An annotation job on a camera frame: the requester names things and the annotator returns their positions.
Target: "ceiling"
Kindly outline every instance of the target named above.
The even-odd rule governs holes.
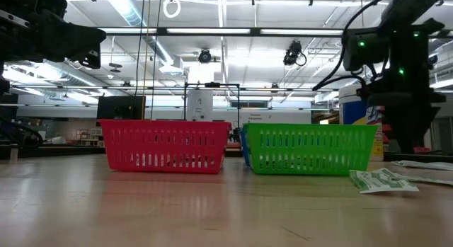
[[[97,2],[90,0],[68,1],[67,14],[64,17],[67,22],[94,27],[127,26],[123,17],[107,0],[97,0]],[[144,20],[147,20],[151,27],[219,27],[219,9],[218,5],[215,4],[217,0],[203,1],[211,1],[213,4],[182,1],[180,13],[175,18],[166,17],[163,7],[161,7],[159,14],[159,1],[145,1]],[[226,0],[228,3],[245,1],[250,1],[250,3],[235,6],[228,5],[226,7],[224,27],[248,28],[255,26],[255,7],[252,6],[251,0]],[[327,6],[323,3],[325,1],[327,0],[314,0],[313,6],[308,6],[304,0],[280,0],[277,1],[277,4],[258,4],[256,6],[256,26],[343,28],[351,16],[360,9],[359,6]],[[336,1],[337,4],[340,4],[341,0],[331,1]],[[360,2],[360,0],[344,1],[345,3]],[[142,10],[143,1],[135,0],[135,3],[139,10]],[[385,7],[385,5],[377,5],[366,10],[363,18],[359,17],[353,23],[352,28],[370,27],[378,24],[380,15]],[[173,13],[175,9],[175,4],[168,6],[168,12],[170,13]],[[433,6],[418,22],[423,22],[428,18],[435,18],[437,21],[442,21],[447,28],[453,28],[453,18],[450,18],[452,14],[453,6],[448,6],[448,4]],[[210,49],[210,52],[215,57],[222,57],[222,41],[220,37],[173,36],[159,37],[157,39],[169,54],[183,58],[186,69],[192,64],[198,64],[194,53],[200,52],[201,49]],[[244,86],[270,86],[274,82],[279,83],[280,87],[313,86],[331,72],[338,61],[336,54],[341,49],[339,39],[330,38],[315,38],[314,40],[312,38],[225,38],[225,40],[228,55],[228,81],[229,83]],[[305,67],[288,69],[282,63],[285,50],[293,40],[300,41],[302,47],[306,48],[304,52],[308,57],[308,62]],[[155,84],[157,86],[183,84],[183,76],[162,74],[157,69],[158,66],[156,66],[156,71],[154,71],[154,62],[147,62],[145,74],[144,60],[152,56],[152,54],[151,48],[148,48],[149,55],[145,57],[144,53],[147,50],[147,45],[144,42],[142,42],[140,47],[141,57],[139,57],[140,63],[137,71],[138,44],[139,37],[117,36],[114,43],[112,43],[112,37],[108,37],[101,45],[101,69],[88,70],[82,67],[79,71],[112,86],[121,85],[124,81],[131,81],[134,84],[137,72],[140,84],[143,84],[145,79],[145,84],[151,85],[153,74],[155,74]],[[121,72],[118,74],[111,73],[110,62],[123,65]],[[211,65],[215,71],[214,80],[223,82],[221,64],[211,63]],[[114,77],[110,79],[108,74],[113,74]],[[347,73],[341,67],[337,75],[344,74]],[[348,82],[350,81],[339,81],[331,84],[329,88],[340,88]]]

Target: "table surface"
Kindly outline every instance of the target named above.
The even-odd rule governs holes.
[[[105,155],[0,165],[0,246],[451,246],[453,188],[361,195],[346,177],[110,171]],[[453,172],[370,163],[403,175]]]

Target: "green packet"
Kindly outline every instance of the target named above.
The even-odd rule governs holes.
[[[349,171],[351,181],[361,194],[384,191],[419,191],[414,184],[407,180],[398,180],[397,177],[386,168],[372,172]]]

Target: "white cylinder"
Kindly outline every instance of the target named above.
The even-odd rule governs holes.
[[[214,96],[212,91],[193,91],[188,96],[187,120],[212,121],[212,106]]]
[[[367,107],[361,97],[357,96],[360,85],[350,85],[340,89],[340,124],[345,125],[376,125],[371,161],[384,160],[382,143],[382,115],[379,107]]]

